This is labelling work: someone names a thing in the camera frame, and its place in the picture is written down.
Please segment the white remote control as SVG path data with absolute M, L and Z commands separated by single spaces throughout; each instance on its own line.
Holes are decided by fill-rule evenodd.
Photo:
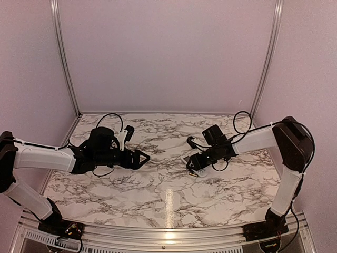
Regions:
M 200 169 L 199 167 L 194 166 L 193 162 L 190 161 L 190 156 L 183 157 L 181 160 L 185 164 L 189 175 L 199 178 L 205 178 L 208 175 L 205 169 Z

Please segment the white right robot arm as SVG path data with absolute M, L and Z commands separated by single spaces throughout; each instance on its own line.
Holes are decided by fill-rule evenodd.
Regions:
M 283 160 L 281 183 L 261 224 L 264 235 L 274 235 L 299 194 L 305 171 L 312 161 L 315 143 L 309 130 L 294 117 L 287 116 L 269 125 L 238 132 L 230 138 L 218 125 L 209 127 L 202 134 L 207 145 L 201 147 L 198 153 L 182 159 L 188 171 L 199 177 L 204 176 L 205 168 L 213 167 L 219 160 L 229 161 L 250 151 L 278 148 Z

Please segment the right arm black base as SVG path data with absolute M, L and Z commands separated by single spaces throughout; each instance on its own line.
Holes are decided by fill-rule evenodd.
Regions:
M 273 222 L 261 221 L 249 223 L 243 226 L 243 235 L 246 241 L 261 240 L 270 237 L 280 236 L 289 232 L 287 223 L 282 221 L 279 225 Z

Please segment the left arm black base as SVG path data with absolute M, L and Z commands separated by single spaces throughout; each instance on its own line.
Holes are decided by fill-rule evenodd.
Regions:
M 82 238 L 84 224 L 70 220 L 42 221 L 38 225 L 40 231 L 56 235 L 60 238 L 80 240 Z

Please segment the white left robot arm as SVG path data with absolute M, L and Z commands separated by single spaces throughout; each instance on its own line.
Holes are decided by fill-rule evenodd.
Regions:
M 51 169 L 71 174 L 85 174 L 100 166 L 138 170 L 150 156 L 125 147 L 133 132 L 132 126 L 119 134 L 106 127 L 96 127 L 77 147 L 50 147 L 17 140 L 11 132 L 5 131 L 1 134 L 1 193 L 34 213 L 54 234 L 61 235 L 67 227 L 56 204 L 19 182 L 14 169 Z

